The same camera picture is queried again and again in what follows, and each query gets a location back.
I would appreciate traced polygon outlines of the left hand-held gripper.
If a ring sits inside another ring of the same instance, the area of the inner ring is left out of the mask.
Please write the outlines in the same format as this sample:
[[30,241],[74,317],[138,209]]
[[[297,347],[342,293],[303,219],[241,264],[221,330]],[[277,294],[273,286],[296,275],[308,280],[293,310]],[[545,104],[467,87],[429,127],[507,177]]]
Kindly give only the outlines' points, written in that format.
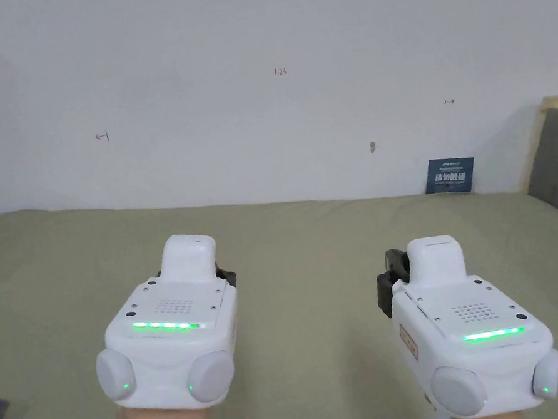
[[138,285],[105,331],[99,384],[120,408],[202,410],[223,403],[234,377],[236,275],[216,241],[173,235],[158,275]]

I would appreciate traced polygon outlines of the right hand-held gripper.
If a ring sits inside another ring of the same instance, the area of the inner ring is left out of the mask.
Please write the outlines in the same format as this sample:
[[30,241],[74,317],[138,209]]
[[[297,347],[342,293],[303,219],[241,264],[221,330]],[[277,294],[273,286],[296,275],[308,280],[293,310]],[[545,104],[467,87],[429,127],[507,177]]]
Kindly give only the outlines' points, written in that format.
[[435,419],[490,419],[558,394],[551,330],[480,276],[469,275],[453,237],[385,253],[380,309]]

